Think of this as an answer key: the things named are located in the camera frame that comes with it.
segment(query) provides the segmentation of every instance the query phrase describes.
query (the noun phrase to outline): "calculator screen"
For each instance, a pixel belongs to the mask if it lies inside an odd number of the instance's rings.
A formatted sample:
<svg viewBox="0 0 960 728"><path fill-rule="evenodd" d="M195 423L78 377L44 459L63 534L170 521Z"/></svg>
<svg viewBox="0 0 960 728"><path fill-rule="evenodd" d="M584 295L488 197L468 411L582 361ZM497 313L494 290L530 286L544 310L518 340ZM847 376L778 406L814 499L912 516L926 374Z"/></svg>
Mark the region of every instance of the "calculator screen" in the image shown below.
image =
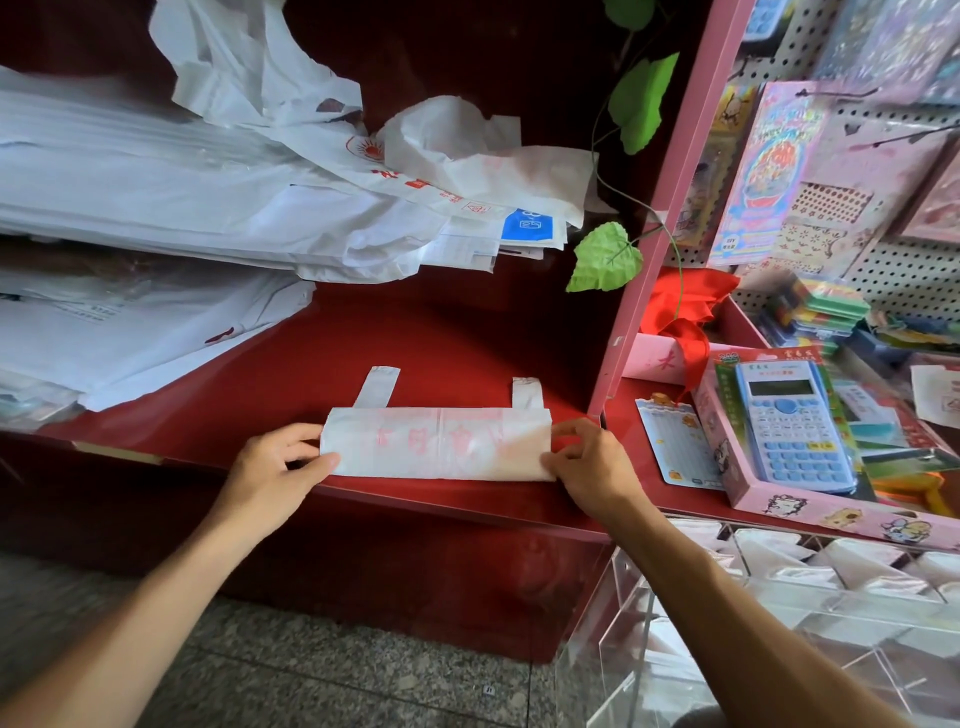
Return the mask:
<svg viewBox="0 0 960 728"><path fill-rule="evenodd" d="M750 394L754 397L774 395L812 395L813 385L809 379L780 379L777 381L752 381Z"/></svg>

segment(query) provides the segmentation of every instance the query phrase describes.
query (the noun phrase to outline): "red shelf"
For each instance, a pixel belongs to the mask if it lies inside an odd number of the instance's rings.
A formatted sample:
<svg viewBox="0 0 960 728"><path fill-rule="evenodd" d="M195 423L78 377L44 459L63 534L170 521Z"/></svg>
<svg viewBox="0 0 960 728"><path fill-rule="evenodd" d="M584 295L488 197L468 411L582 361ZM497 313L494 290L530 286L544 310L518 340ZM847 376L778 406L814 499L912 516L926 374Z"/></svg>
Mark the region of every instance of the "red shelf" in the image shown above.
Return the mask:
<svg viewBox="0 0 960 728"><path fill-rule="evenodd" d="M670 485L663 480L660 476L657 458L650 447L650 440L647 438L646 430L643 429L643 422L636 410L636 400L648 400L655 392L663 392L670 397L677 397L681 392L681 387L675 384L661 384L642 379L621 379L616 397L608 401L606 409L607 427L623 443L623 447L630 455L634 469L640 477L644 492L654 504L661 510L692 516L756 523L757 525L768 525L775 528L786 527L786 522L781 519L733 509L727 499L727 494L721 491ZM835 531L814 525L805 525L804 530L812 533L832 533L836 535Z"/></svg>
<svg viewBox="0 0 960 728"><path fill-rule="evenodd" d="M375 365L401 370L391 406L510 406L512 377L537 376L556 422L583 415L575 402L586 401L591 382L570 366L548 322L371 292L321 286L297 316L159 392L40 434L225 469L249 437L352 405ZM554 483L332 476L325 486L341 497L605 538Z"/></svg>

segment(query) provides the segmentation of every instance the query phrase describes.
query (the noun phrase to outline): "artificial leaf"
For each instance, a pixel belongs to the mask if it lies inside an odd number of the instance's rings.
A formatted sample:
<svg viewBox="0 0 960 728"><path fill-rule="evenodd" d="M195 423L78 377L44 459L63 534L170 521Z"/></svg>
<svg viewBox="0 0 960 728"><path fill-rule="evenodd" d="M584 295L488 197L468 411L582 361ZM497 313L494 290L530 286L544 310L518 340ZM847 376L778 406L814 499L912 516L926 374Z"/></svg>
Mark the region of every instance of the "artificial leaf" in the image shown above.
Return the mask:
<svg viewBox="0 0 960 728"><path fill-rule="evenodd" d="M580 241L573 253L577 265L566 285L567 293L613 291L636 277L643 267L643 255L619 223L604 223Z"/></svg>
<svg viewBox="0 0 960 728"><path fill-rule="evenodd" d="M642 31L654 17L656 0L604 0L607 17L628 31Z"/></svg>
<svg viewBox="0 0 960 728"><path fill-rule="evenodd" d="M659 61L640 61L623 75L610 97L607 109L620 127L623 151L635 155L653 138L660 126L660 102L670 84L680 54Z"/></svg>

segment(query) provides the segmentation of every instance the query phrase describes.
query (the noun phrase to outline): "calculator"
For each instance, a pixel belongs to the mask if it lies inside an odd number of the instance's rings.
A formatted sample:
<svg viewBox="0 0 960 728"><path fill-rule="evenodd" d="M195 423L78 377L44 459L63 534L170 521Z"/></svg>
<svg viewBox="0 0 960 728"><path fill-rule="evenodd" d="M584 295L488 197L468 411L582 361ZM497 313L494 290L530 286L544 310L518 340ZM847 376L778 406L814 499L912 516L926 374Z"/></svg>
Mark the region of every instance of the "calculator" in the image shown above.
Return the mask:
<svg viewBox="0 0 960 728"><path fill-rule="evenodd" d="M856 487L814 364L744 362L736 365L736 378L762 480L819 493L849 493Z"/></svg>
<svg viewBox="0 0 960 728"><path fill-rule="evenodd" d="M747 32L743 35L745 42L766 40L774 34L783 15L783 9L789 0L756 0L750 20L747 21Z"/></svg>

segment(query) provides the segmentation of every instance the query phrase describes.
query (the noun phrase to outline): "right hand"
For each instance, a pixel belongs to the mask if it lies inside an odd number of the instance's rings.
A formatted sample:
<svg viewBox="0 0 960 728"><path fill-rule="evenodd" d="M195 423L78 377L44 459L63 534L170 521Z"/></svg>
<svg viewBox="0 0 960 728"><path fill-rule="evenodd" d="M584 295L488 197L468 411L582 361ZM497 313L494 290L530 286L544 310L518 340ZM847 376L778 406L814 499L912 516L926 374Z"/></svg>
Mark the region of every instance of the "right hand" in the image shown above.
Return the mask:
<svg viewBox="0 0 960 728"><path fill-rule="evenodd" d="M553 425L553 436L577 435L580 442L545 452L540 462L564 482L570 497L608 529L625 505L645 500L627 451L612 432L587 418Z"/></svg>

